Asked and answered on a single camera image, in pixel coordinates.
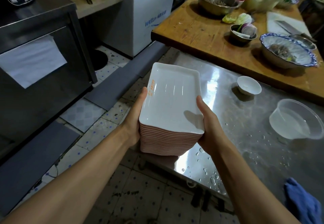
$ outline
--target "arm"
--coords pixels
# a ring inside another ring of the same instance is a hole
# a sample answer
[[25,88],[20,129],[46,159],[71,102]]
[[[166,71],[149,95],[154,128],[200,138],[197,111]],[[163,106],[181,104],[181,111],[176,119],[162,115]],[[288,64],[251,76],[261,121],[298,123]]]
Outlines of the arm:
[[140,138],[138,118],[147,89],[125,121],[92,151],[10,213],[2,224],[83,223],[127,149]]
[[212,157],[240,223],[299,223],[253,173],[201,96],[197,106],[205,123],[198,143]]

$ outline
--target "hand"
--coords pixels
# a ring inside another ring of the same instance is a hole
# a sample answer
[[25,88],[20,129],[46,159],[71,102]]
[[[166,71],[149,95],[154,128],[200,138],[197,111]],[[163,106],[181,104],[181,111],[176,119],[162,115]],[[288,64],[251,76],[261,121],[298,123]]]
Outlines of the hand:
[[211,156],[217,146],[228,144],[230,140],[225,135],[216,114],[206,105],[200,95],[196,98],[197,106],[204,116],[205,133],[199,139],[198,144]]
[[128,145],[131,147],[135,145],[138,140],[140,139],[140,124],[139,124],[139,117],[142,109],[143,102],[147,96],[147,88],[144,87],[138,96],[137,100],[135,101],[133,107],[129,111],[127,117],[123,121],[123,123],[120,125],[125,129],[125,132],[128,136]]

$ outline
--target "forearm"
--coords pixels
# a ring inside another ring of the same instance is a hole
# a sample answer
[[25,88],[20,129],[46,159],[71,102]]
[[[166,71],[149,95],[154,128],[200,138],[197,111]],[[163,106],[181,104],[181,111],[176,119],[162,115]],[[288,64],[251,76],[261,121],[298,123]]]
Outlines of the forearm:
[[117,127],[98,146],[12,212],[8,223],[83,223],[128,149]]
[[212,155],[241,223],[299,223],[275,198],[227,139]]

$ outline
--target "stainless steel counter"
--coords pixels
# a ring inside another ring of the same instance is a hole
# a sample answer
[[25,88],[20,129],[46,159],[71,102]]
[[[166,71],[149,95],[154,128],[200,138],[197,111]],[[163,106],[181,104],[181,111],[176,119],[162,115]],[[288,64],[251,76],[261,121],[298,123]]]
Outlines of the stainless steel counter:
[[[324,120],[324,108],[262,84],[254,98],[239,93],[237,73],[181,53],[175,65],[200,73],[201,93],[218,116],[222,128],[236,145],[254,173],[284,202],[287,177],[296,179],[324,203],[324,139],[287,140],[270,126],[269,116],[279,100],[292,98],[313,109]],[[198,144],[180,157],[143,154],[144,158],[179,177],[197,182],[213,194],[228,199],[224,185],[210,156]]]

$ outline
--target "gray mat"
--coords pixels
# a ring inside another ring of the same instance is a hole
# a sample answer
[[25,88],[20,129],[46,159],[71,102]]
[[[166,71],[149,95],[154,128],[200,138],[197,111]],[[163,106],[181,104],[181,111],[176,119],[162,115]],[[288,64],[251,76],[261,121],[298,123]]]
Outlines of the gray mat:
[[125,67],[118,68],[84,98],[109,111],[139,78],[139,75],[126,70]]
[[118,68],[94,90],[87,93],[85,99],[109,111],[124,93],[140,77],[144,77],[163,54],[170,47],[160,42],[154,42],[151,46],[140,52],[126,66]]
[[153,42],[123,68],[143,78],[169,49],[163,43]]
[[51,123],[0,167],[0,213],[5,216],[59,159],[79,134]]

